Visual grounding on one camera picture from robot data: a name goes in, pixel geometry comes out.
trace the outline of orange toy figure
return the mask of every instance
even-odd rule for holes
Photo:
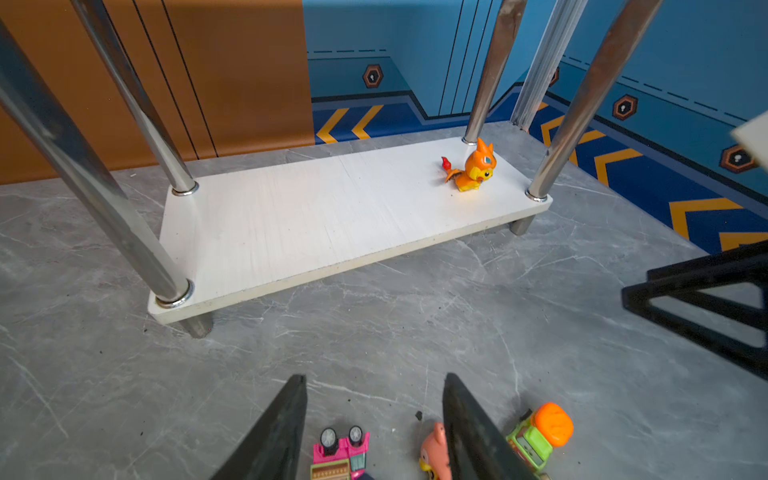
[[[482,182],[493,177],[493,169],[496,168],[493,144],[486,146],[485,142],[478,138],[478,149],[469,156],[464,164],[464,170],[452,170],[451,162],[445,157],[442,158],[442,167],[448,172],[445,182],[448,183],[454,178],[458,191],[477,190]]]

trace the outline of brown wall panel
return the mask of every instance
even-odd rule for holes
[[[193,157],[216,157],[175,37],[161,0],[106,0],[110,16],[144,88],[160,113],[177,147],[184,141]]]
[[[0,108],[0,184],[53,178],[56,172],[24,135],[22,129]]]
[[[153,53],[153,45],[141,24],[134,3],[131,0],[104,0],[104,4],[131,64],[176,149],[184,160],[196,160],[197,152],[193,147],[193,140],[177,108],[174,93],[165,81],[163,70]]]
[[[105,0],[185,159],[314,144],[301,0]],[[110,169],[155,164],[68,0],[0,18]],[[0,184],[55,172],[0,112]]]
[[[155,163],[68,0],[0,2],[0,18],[109,168]],[[0,183],[39,178],[31,158],[4,158]]]
[[[164,0],[218,154],[314,144],[301,0]]]

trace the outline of white object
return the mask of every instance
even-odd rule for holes
[[[730,132],[750,152],[762,168],[768,170],[768,111]]]
[[[547,210],[503,158],[479,190],[445,183],[463,168],[459,138],[198,177],[168,193],[160,242],[194,293],[149,313],[171,323]]]

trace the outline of marble tile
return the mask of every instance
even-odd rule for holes
[[[506,123],[483,138],[528,176],[544,153]],[[158,232],[159,167],[115,177]],[[447,372],[504,430],[564,406],[576,433],[553,478],[768,478],[768,383],[621,308],[645,270],[703,252],[570,164],[552,195],[523,237],[497,228],[241,303],[192,340],[147,317],[147,287],[61,181],[0,187],[0,478],[208,478],[295,372],[310,389],[301,478],[322,428],[352,423],[372,434],[371,475],[424,478]]]

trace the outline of toy car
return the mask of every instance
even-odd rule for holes
[[[339,439],[334,429],[323,430],[320,443],[313,446],[312,480],[358,480],[366,472],[370,437],[357,425],[345,439]]]
[[[554,449],[568,443],[573,433],[571,417],[560,406],[546,403],[535,414],[528,410],[507,435],[507,442],[531,470],[542,478],[549,478],[541,470]]]

